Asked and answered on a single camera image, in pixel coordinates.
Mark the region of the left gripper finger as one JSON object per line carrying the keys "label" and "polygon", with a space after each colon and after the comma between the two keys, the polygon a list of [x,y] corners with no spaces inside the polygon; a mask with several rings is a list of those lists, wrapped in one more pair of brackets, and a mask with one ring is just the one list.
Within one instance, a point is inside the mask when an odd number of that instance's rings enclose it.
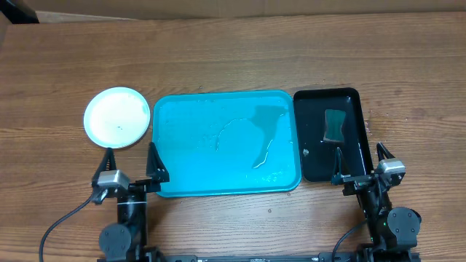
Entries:
{"label": "left gripper finger", "polygon": [[117,169],[117,166],[116,166],[116,161],[114,157],[114,150],[112,148],[107,148],[101,163],[99,164],[97,170],[95,171],[95,174],[92,177],[91,186],[97,186],[98,179],[99,179],[101,172],[116,170],[116,169]]}
{"label": "left gripper finger", "polygon": [[154,142],[149,143],[146,175],[157,183],[166,183],[170,181],[169,172],[163,164]]}

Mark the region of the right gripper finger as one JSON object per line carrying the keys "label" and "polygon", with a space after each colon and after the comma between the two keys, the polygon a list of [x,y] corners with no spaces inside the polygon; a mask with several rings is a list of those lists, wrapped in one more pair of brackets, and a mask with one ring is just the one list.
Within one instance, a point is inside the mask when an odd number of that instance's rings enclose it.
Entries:
{"label": "right gripper finger", "polygon": [[384,146],[382,142],[376,144],[376,152],[379,161],[394,158],[394,155],[390,153],[390,151]]}
{"label": "right gripper finger", "polygon": [[343,180],[350,176],[348,166],[344,160],[343,153],[339,147],[335,150],[335,162],[333,167],[333,175],[331,177],[332,185],[341,185]]}

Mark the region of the light blue plate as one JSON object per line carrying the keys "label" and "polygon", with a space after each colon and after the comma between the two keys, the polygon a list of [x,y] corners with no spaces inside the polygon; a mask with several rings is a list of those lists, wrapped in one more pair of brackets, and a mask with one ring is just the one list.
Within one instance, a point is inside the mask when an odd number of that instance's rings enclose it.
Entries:
{"label": "light blue plate", "polygon": [[112,87],[88,103],[83,126],[96,145],[125,148],[144,136],[150,120],[150,107],[141,93],[129,87]]}

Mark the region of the green scrubbing sponge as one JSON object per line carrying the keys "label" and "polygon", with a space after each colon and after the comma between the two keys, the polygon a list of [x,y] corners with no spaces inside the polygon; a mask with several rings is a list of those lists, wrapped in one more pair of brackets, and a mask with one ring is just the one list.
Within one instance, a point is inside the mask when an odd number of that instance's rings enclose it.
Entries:
{"label": "green scrubbing sponge", "polygon": [[343,143],[344,135],[342,132],[346,117],[345,111],[336,109],[325,110],[325,132],[323,140],[329,143]]}

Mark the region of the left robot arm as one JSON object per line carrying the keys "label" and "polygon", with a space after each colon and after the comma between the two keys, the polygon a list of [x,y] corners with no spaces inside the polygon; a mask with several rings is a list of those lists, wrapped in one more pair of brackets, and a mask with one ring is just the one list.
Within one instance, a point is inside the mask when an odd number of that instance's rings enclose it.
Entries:
{"label": "left robot arm", "polygon": [[158,247],[149,247],[147,195],[161,191],[169,173],[150,142],[146,163],[146,179],[132,182],[116,166],[114,150],[107,148],[103,160],[91,180],[90,201],[97,205],[105,199],[117,200],[117,222],[105,227],[99,236],[104,261],[164,261]]}

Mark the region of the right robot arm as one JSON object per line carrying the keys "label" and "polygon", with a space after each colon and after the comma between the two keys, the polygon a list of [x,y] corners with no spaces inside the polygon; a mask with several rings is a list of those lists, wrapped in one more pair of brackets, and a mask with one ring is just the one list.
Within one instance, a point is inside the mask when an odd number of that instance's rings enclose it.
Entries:
{"label": "right robot arm", "polygon": [[354,231],[368,227],[371,243],[358,245],[353,261],[419,261],[419,254],[411,249],[417,246],[421,215],[407,207],[393,207],[388,196],[391,188],[400,185],[406,167],[383,145],[376,145],[378,166],[367,175],[353,176],[344,172],[345,161],[340,148],[335,152],[331,183],[343,185],[343,195],[355,195],[364,212],[365,220],[350,229],[336,243],[331,260],[337,256],[340,244]]}

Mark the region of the black rectangular water tray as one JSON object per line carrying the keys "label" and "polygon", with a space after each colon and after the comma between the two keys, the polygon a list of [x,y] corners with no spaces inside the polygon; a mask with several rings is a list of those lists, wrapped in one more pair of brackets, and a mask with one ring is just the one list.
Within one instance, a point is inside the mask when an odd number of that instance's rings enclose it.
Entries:
{"label": "black rectangular water tray", "polygon": [[[293,96],[293,108],[301,159],[301,174],[309,182],[328,182],[333,175],[335,150],[339,147],[350,175],[367,175],[373,169],[371,150],[360,103],[353,88],[302,90]],[[323,140],[325,110],[346,112],[343,143]]]}

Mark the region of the teal plastic tray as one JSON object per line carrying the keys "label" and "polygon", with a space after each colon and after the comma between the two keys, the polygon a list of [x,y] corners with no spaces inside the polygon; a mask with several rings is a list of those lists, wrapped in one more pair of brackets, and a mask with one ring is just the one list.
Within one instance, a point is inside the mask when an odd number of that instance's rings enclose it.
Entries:
{"label": "teal plastic tray", "polygon": [[161,197],[291,191],[301,182],[293,99],[282,90],[165,96],[152,140],[170,177]]}

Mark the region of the black corner object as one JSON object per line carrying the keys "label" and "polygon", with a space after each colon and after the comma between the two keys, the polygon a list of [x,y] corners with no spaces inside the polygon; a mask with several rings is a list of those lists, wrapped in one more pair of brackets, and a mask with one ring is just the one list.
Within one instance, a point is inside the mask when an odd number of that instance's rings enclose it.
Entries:
{"label": "black corner object", "polygon": [[1,12],[12,24],[39,23],[36,12],[23,0],[1,0]]}

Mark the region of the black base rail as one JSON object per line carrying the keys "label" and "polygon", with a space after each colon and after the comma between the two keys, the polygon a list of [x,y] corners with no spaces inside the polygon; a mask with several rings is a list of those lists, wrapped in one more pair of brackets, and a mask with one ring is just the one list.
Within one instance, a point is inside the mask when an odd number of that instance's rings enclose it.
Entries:
{"label": "black base rail", "polygon": [[199,257],[195,255],[162,255],[157,258],[155,255],[148,254],[140,261],[144,262],[357,262],[363,261],[357,258],[355,253],[343,252],[336,253],[332,258],[331,252],[319,253],[318,255],[268,255],[268,256],[216,256],[216,257]]}

